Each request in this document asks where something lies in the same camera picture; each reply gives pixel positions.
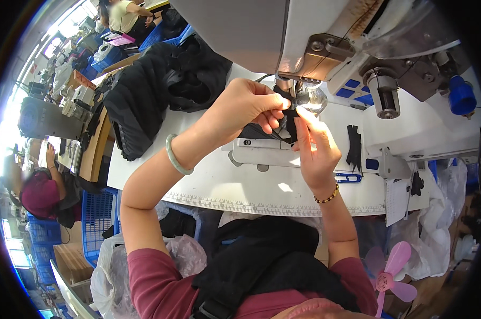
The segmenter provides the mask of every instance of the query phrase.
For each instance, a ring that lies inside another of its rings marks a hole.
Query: screw
[[[313,41],[310,45],[310,48],[315,52],[322,51],[324,49],[324,43],[320,41]]]
[[[430,74],[429,72],[423,74],[423,80],[427,81],[427,82],[433,82],[434,81],[434,76],[432,74]]]

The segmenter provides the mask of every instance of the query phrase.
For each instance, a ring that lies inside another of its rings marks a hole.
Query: red shirt
[[[198,291],[191,287],[194,276],[182,278],[173,260],[155,249],[139,249],[127,257],[131,299],[142,319],[189,319]],[[357,258],[345,258],[331,271],[341,276],[342,284],[358,299],[359,309],[375,316],[375,291]],[[294,289],[261,293],[247,297],[233,319],[267,319],[308,299],[321,297],[316,292]]]
[[[60,193],[56,181],[40,171],[22,188],[22,205],[32,215],[42,218],[56,219],[51,216],[54,206],[60,201]],[[75,220],[81,220],[81,204],[73,207]]]

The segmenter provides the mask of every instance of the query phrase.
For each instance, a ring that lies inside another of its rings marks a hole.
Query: sewing machine
[[[454,156],[476,162],[480,88],[458,37],[430,1],[206,3],[172,1],[217,53],[274,74],[262,83],[296,99],[321,90],[327,100],[317,116],[344,144],[344,156],[346,126],[358,127],[364,171],[410,178],[408,162]],[[237,164],[299,167],[299,154],[281,140],[236,139],[223,150]],[[368,168],[367,159],[378,167]],[[337,167],[351,170],[344,159]]]

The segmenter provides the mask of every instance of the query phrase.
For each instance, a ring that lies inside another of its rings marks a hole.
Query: white table
[[[254,80],[262,75],[233,64],[229,81],[238,77]],[[203,113],[204,111],[185,113],[168,110],[154,144],[135,161],[125,160],[115,145],[109,167],[108,186],[123,189],[135,169],[164,147],[168,134],[185,131]],[[330,121],[331,126],[334,126],[334,119],[321,119],[326,123]],[[345,138],[335,136],[335,140]],[[346,157],[348,144],[342,145],[341,150],[343,157]],[[358,184],[340,184],[340,192],[352,215],[385,213],[384,180],[375,174],[365,174]],[[228,152],[221,149],[206,156],[196,166],[193,174],[182,178],[163,199],[196,207],[237,212],[286,216],[321,215],[300,169],[270,166],[268,171],[260,172],[256,165],[252,164],[236,167],[229,160]]]

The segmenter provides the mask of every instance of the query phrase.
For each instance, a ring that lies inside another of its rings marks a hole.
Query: metal bracket
[[[385,146],[381,149],[383,156],[379,166],[379,174],[384,179],[410,179],[412,172],[406,160],[401,157],[393,156],[390,149]]]

